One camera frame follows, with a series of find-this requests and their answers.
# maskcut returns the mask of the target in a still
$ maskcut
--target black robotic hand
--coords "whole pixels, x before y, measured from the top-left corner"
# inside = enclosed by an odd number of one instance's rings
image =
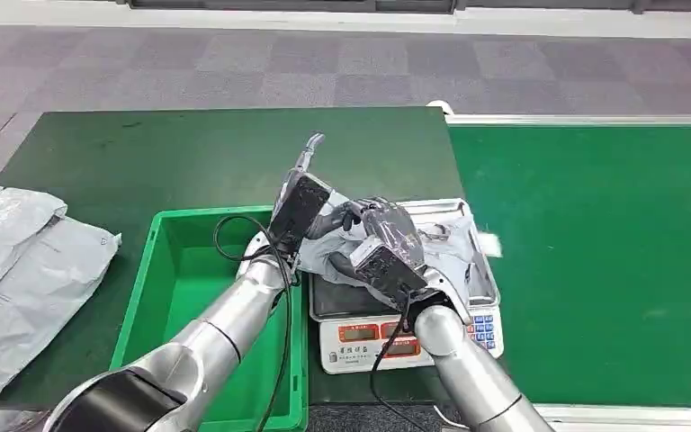
[[[363,223],[368,237],[350,257],[331,254],[330,263],[343,275],[377,290],[379,295],[371,293],[381,302],[403,309],[426,287],[425,255],[409,213],[382,197],[354,200],[343,206],[355,223]]]

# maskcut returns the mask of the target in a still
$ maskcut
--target digital scale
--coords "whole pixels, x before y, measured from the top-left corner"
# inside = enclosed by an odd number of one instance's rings
[[[472,325],[468,337],[499,357],[504,352],[499,289],[489,267],[487,251],[472,219],[468,204],[461,199],[400,202],[415,226],[430,233],[428,241],[444,241],[444,227],[466,219],[472,260],[464,281],[470,293],[468,310]],[[319,323],[319,357],[328,374],[372,370],[375,357],[396,328],[400,316],[375,300],[363,287],[329,283],[310,274],[310,316]],[[380,363],[380,370],[433,365],[433,359],[411,334],[400,333]]]

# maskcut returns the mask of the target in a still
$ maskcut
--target green bin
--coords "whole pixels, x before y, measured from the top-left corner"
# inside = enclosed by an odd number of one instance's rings
[[[271,206],[254,206],[158,213],[149,230],[110,368],[136,360],[167,342],[234,281],[238,263],[221,257],[212,242],[220,219],[246,214],[268,223],[271,210]],[[234,220],[221,232],[221,245],[231,254],[242,254],[256,233],[249,222]],[[308,423],[304,293],[304,286],[292,287],[290,357],[265,430],[305,430]],[[283,297],[258,340],[208,408],[200,432],[255,430],[279,371],[286,311]]]

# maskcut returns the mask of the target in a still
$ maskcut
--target green table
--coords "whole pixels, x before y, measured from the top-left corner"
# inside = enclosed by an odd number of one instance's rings
[[[447,129],[425,108],[45,115],[0,184],[56,194],[124,246],[1,401],[51,404],[107,366],[155,212],[269,203],[322,130],[314,171],[345,194],[454,197],[463,185],[503,243],[492,265],[504,363],[530,399],[691,406],[691,124],[530,121]],[[372,400],[363,374],[325,375],[311,351],[312,403]],[[392,400],[443,397],[432,368],[381,373],[380,386]]]
[[[535,402],[691,406],[691,125],[450,129]]]

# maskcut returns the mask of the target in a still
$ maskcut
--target floor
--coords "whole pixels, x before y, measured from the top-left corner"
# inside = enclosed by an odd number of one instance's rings
[[[46,111],[691,114],[691,40],[0,26],[0,170]]]

